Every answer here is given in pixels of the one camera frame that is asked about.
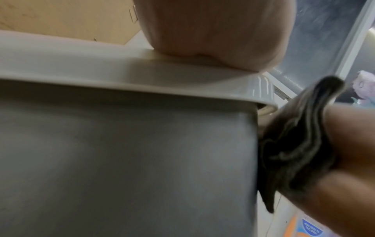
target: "metal container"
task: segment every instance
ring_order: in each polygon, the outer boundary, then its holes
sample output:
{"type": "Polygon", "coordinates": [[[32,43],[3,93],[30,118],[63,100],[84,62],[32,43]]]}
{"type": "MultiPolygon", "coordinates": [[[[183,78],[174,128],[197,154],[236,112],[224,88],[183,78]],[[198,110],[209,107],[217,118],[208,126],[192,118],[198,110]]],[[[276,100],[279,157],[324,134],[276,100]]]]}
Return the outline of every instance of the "metal container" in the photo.
{"type": "Polygon", "coordinates": [[[0,42],[0,236],[256,236],[266,78],[18,36],[0,42]]]}

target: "gray cloth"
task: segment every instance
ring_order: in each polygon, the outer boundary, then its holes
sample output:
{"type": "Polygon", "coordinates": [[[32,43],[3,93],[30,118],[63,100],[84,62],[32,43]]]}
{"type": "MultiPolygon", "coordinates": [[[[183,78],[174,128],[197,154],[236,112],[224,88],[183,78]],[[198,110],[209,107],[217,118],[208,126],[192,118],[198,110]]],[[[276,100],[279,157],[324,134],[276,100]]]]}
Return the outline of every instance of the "gray cloth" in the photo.
{"type": "Polygon", "coordinates": [[[323,116],[326,105],[343,88],[341,79],[325,77],[260,120],[258,190],[270,213],[276,191],[290,199],[303,198],[336,164],[323,116]]]}

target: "container lip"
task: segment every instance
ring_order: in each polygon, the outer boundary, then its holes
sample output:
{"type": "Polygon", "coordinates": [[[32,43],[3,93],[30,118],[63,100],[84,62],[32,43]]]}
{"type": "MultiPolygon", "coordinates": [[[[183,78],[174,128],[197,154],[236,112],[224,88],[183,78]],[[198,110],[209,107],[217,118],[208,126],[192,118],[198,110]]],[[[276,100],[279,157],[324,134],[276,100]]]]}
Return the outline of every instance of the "container lip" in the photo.
{"type": "Polygon", "coordinates": [[[0,78],[260,104],[277,110],[264,75],[222,67],[202,57],[172,57],[154,50],[0,30],[0,78]]]}

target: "wooden surface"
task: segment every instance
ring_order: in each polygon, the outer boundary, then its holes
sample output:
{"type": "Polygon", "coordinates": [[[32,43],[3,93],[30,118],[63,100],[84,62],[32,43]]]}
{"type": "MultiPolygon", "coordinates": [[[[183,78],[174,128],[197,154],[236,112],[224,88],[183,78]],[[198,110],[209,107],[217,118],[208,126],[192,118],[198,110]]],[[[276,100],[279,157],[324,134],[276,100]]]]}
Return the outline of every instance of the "wooden surface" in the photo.
{"type": "Polygon", "coordinates": [[[134,21],[132,0],[0,0],[0,30],[125,44],[134,21]]]}

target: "blue sticker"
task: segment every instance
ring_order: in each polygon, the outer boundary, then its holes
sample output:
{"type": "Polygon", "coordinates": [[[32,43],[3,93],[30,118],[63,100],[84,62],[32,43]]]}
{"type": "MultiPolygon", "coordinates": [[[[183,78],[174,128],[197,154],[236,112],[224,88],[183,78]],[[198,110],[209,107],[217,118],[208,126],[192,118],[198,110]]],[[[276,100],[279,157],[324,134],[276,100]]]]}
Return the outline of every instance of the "blue sticker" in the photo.
{"type": "Polygon", "coordinates": [[[311,236],[318,236],[318,235],[321,235],[323,233],[323,231],[321,229],[319,229],[318,227],[314,226],[313,224],[311,224],[311,223],[309,223],[305,220],[302,220],[302,223],[304,225],[304,229],[305,229],[306,233],[308,233],[311,236]]]}

